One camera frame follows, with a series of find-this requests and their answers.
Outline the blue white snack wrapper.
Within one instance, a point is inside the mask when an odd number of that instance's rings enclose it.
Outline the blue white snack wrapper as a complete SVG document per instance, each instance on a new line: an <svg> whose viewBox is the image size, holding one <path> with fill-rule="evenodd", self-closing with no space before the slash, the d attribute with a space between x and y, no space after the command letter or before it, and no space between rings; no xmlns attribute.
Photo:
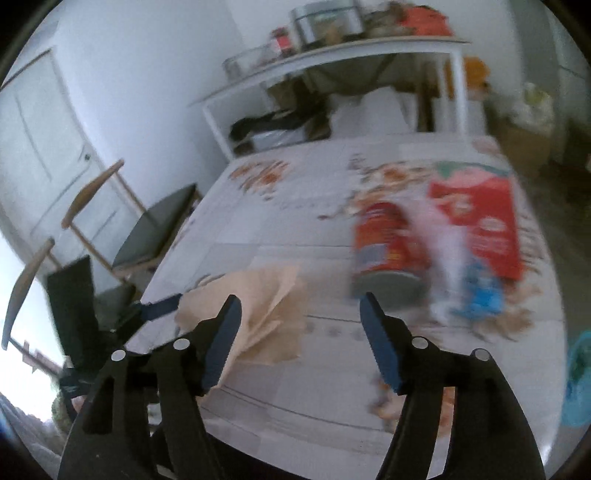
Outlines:
<svg viewBox="0 0 591 480"><path fill-rule="evenodd" d="M452 312L471 322L480 322L504 312L502 283L489 265L474 258L465 270L459 304Z"/></svg>

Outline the brown paper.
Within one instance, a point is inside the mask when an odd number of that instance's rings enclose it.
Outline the brown paper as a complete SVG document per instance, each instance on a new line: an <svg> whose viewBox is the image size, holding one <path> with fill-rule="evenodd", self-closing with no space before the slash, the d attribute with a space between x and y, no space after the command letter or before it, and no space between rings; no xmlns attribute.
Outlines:
<svg viewBox="0 0 591 480"><path fill-rule="evenodd" d="M242 320L231 348L222 361L222 383L235 363L274 365L301 355L308 293L297 264L230 272L183 294L175 323L190 331L214 318L228 296L242 304Z"/></svg>

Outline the red tin can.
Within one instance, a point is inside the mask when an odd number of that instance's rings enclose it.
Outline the red tin can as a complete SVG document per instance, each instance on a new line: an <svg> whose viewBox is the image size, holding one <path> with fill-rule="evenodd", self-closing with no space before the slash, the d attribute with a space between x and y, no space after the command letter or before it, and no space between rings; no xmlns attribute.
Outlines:
<svg viewBox="0 0 591 480"><path fill-rule="evenodd" d="M405 211L390 202L367 207L353 232L352 295L373 294L384 310L410 308L427 292L428 251Z"/></svg>

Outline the red snack bag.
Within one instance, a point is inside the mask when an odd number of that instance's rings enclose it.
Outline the red snack bag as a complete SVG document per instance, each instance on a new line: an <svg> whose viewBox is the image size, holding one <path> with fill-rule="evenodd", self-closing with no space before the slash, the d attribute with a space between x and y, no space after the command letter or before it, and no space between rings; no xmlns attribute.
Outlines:
<svg viewBox="0 0 591 480"><path fill-rule="evenodd" d="M435 165L429 197L452 224L468 229L472 254L501 279L517 281L523 266L511 175L478 163Z"/></svg>

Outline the blue plastic trash basket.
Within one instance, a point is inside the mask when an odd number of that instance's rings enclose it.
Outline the blue plastic trash basket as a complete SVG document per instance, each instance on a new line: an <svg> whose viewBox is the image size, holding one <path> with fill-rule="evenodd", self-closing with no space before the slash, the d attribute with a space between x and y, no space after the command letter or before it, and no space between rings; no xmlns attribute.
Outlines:
<svg viewBox="0 0 591 480"><path fill-rule="evenodd" d="M590 341L590 331L586 330L579 335L568 352L562 422L572 427L590 423Z"/></svg>

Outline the wooden chair dark seat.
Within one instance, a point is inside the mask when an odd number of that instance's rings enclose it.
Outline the wooden chair dark seat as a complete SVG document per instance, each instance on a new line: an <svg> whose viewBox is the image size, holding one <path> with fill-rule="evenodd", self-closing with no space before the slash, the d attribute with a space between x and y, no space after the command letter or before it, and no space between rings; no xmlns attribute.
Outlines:
<svg viewBox="0 0 591 480"><path fill-rule="evenodd" d="M147 208L120 175L119 170L123 166L124 161L120 159L87 183L69 205L61 220L61 227L71 231L113 278L126 284L133 274L153 272L157 268L171 247L182 223L202 200L202 195L197 184L191 183ZM120 184L140 213L134 227L111 261L107 260L75 225L76 217L110 179L115 179Z"/></svg>

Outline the white door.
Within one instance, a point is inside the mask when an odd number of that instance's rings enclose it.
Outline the white door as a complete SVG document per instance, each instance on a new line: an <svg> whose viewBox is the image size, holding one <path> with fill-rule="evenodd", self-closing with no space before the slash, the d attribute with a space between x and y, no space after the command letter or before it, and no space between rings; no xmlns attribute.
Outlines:
<svg viewBox="0 0 591 480"><path fill-rule="evenodd" d="M53 238L58 262L86 250L61 221L79 191L105 169L44 52L1 88L1 215L24 255Z"/></svg>

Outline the floral tablecloth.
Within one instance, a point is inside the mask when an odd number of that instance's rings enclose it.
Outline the floral tablecloth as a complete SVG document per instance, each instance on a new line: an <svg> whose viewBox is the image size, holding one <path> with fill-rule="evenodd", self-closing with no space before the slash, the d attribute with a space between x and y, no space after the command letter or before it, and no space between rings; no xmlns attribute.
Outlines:
<svg viewBox="0 0 591 480"><path fill-rule="evenodd" d="M232 162L193 212L146 287L155 302L225 273L294 265L308 290L301 354L273 366L238 365L204 400L207 430L246 454L310 479L373 479L391 419L372 411L378 368L351 294L360 194L421 193L449 160L507 169L494 143L430 136L304 144ZM513 188L525 272L510 292L512 326L440 326L426 307L403 312L445 350L491 352L548 458L559 429L566 332L547 242L520 185Z"/></svg>

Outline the cardboard box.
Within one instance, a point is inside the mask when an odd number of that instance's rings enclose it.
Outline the cardboard box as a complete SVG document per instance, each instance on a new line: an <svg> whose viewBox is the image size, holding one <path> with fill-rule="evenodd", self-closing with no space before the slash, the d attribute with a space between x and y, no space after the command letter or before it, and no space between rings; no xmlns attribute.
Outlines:
<svg viewBox="0 0 591 480"><path fill-rule="evenodd" d="M549 138L518 127L508 118L500 121L497 138L505 156L520 175L537 177L550 159Z"/></svg>

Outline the glass container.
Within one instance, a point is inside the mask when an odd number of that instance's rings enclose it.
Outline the glass container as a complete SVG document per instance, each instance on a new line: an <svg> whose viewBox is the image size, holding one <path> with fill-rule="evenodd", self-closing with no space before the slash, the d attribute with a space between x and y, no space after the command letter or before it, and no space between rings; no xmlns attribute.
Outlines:
<svg viewBox="0 0 591 480"><path fill-rule="evenodd" d="M222 68L229 82L235 82L242 77L252 74L259 68L277 60L276 50L266 44L240 52L222 62Z"/></svg>

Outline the black clothing under table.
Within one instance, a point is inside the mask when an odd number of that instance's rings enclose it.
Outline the black clothing under table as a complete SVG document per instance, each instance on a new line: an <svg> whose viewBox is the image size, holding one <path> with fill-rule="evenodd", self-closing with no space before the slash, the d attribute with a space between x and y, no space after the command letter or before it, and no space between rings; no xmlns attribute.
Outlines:
<svg viewBox="0 0 591 480"><path fill-rule="evenodd" d="M308 140L329 138L332 134L324 110L279 110L259 117L243 117L230 126L228 137L240 142L250 134L297 130L304 127Z"/></svg>

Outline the red bottle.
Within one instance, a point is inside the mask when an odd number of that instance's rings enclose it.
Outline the red bottle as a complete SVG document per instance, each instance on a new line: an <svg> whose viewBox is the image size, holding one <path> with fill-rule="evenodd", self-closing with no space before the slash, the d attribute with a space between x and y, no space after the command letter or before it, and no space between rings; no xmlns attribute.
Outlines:
<svg viewBox="0 0 591 480"><path fill-rule="evenodd" d="M296 50L294 49L294 44L290 40L290 33L286 27L274 29L271 33L271 38L273 38L273 46L276 47L276 50L281 57L287 58L294 56Z"/></svg>

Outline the orange plastic bag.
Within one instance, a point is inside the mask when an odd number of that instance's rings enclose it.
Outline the orange plastic bag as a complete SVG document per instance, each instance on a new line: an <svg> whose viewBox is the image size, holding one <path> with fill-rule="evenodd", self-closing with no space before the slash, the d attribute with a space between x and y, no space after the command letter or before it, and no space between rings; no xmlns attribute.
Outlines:
<svg viewBox="0 0 591 480"><path fill-rule="evenodd" d="M467 82L468 97L470 100L484 101L490 92L488 82L490 69L487 64L478 57L467 56L464 58L464 69ZM448 96L455 97L452 67L449 60L445 63L445 74Z"/></svg>

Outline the white side table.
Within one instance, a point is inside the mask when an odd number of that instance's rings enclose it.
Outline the white side table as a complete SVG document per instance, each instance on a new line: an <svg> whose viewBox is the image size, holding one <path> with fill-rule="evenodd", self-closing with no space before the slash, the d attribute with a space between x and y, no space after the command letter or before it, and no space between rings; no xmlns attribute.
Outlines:
<svg viewBox="0 0 591 480"><path fill-rule="evenodd" d="M228 161L235 159L228 139L215 118L212 108L225 98L233 97L255 87L264 87L295 74L314 80L315 74L325 77L342 94L360 94L374 88L391 64L402 55L410 55L416 63L427 57L436 61L440 92L454 89L455 115L445 114L445 120L456 121L454 131L468 135L468 87L464 71L463 47L467 42L446 36L393 36L349 41L338 45L297 53L286 59L259 66L213 93L197 101L204 113L221 152Z"/></svg>

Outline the red orange cloth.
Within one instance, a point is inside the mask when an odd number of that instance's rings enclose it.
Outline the red orange cloth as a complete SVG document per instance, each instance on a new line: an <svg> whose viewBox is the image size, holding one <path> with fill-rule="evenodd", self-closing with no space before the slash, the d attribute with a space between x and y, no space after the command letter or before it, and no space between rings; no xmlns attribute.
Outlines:
<svg viewBox="0 0 591 480"><path fill-rule="evenodd" d="M415 36L453 37L448 17L428 6L404 8L399 25L410 30Z"/></svg>

